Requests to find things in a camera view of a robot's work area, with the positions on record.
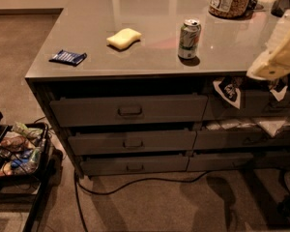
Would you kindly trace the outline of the yellow sponge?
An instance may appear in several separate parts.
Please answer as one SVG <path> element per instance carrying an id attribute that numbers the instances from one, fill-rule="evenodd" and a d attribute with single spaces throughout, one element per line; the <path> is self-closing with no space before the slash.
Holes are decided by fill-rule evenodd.
<path id="1" fill-rule="evenodd" d="M 132 43 L 139 41 L 141 36 L 141 33 L 130 28 L 125 28 L 115 35 L 107 38 L 106 41 L 109 45 L 122 50 L 129 47 Z"/>

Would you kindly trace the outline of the black cart frame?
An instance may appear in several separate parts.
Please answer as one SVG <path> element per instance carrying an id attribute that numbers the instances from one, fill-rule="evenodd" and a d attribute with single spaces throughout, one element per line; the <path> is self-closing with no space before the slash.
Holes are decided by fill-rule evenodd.
<path id="1" fill-rule="evenodd" d="M 0 112 L 0 126 L 3 115 Z M 0 211 L 25 212 L 28 214 L 19 232 L 38 232 L 47 199 L 53 188 L 60 185 L 63 153 L 51 142 L 50 129 L 48 162 L 41 176 L 24 181 L 0 183 Z"/>

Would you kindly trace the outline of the black tray of snacks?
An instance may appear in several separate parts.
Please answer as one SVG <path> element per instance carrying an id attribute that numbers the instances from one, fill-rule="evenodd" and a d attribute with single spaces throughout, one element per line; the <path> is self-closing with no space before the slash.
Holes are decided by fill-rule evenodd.
<path id="1" fill-rule="evenodd" d="M 38 179 L 48 162 L 46 123 L 0 126 L 0 183 Z"/>

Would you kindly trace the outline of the blue snack wrapper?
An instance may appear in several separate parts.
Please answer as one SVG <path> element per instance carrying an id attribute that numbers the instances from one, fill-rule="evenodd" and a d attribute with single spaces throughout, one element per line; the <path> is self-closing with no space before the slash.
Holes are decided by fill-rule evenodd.
<path id="1" fill-rule="evenodd" d="M 69 52 L 62 49 L 50 59 L 50 62 L 76 67 L 86 58 L 87 58 L 86 53 L 79 54 L 79 53 Z"/>

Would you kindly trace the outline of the dark glass object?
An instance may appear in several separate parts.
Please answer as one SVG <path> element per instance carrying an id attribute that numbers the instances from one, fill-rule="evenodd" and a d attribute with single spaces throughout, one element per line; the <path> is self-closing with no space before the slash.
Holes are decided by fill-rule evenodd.
<path id="1" fill-rule="evenodd" d="M 260 5 L 258 0 L 248 0 L 247 9 L 249 11 L 260 11 L 264 9 L 264 6 Z"/>

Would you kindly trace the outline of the large jar of nuts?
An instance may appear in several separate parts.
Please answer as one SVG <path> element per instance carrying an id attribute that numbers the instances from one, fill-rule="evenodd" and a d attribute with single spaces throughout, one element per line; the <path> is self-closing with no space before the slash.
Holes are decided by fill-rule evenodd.
<path id="1" fill-rule="evenodd" d="M 222 18 L 234 18 L 244 14 L 249 0 L 210 0 L 209 12 Z"/>

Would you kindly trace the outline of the dark metallic container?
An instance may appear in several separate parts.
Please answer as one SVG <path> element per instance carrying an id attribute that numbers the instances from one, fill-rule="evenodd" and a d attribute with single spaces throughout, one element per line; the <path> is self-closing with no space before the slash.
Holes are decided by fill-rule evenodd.
<path id="1" fill-rule="evenodd" d="M 287 10 L 290 10 L 290 0 L 276 0 L 272 6 L 271 14 L 282 17 Z"/>

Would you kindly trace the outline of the grey drawer cabinet counter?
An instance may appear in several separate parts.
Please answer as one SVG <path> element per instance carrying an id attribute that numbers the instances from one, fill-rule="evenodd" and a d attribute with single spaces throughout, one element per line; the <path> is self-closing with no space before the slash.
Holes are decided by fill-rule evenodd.
<path id="1" fill-rule="evenodd" d="M 209 0 L 70 0 L 58 17 L 26 79 L 43 112 L 66 150 L 79 176 L 89 159 L 135 158 L 194 154 L 290 152 L 290 146 L 214 150 L 179 150 L 77 156 L 68 138 L 78 133 L 128 131 L 243 131 L 210 130 L 199 122 L 61 127 L 50 107 L 52 101 L 82 98 L 113 98 L 166 95 L 200 95 L 207 83 L 228 75 L 241 77 L 247 89 L 266 84 L 246 78 L 247 68 L 264 50 L 276 19 L 269 11 L 235 20 L 221 19 L 208 11 Z M 186 19 L 196 18 L 201 33 L 196 56 L 178 56 L 180 30 Z M 125 28 L 142 34 L 141 39 L 119 50 L 106 41 Z M 76 67 L 50 62 L 60 50 L 86 53 Z"/>

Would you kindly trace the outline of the black white snack bag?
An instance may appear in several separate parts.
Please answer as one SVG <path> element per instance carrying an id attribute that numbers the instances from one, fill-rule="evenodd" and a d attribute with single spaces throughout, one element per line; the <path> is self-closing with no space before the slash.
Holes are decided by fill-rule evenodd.
<path id="1" fill-rule="evenodd" d="M 237 109 L 241 108 L 241 90 L 243 79 L 227 75 L 213 81 L 213 85 L 218 94 L 229 104 Z"/>

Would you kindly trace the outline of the white plastic bag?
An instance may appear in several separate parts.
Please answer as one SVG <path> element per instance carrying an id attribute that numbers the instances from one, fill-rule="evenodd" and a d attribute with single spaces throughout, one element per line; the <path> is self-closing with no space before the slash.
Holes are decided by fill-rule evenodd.
<path id="1" fill-rule="evenodd" d="M 285 117 L 258 117 L 252 121 L 263 129 L 270 137 L 275 137 L 286 123 Z"/>

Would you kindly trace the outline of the green white soda can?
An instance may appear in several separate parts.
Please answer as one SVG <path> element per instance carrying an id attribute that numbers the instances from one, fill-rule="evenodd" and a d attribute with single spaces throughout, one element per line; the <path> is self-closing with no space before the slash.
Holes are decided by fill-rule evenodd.
<path id="1" fill-rule="evenodd" d="M 182 59 L 193 59 L 196 56 L 201 33 L 201 23 L 196 18 L 186 19 L 180 30 L 178 56 Z"/>

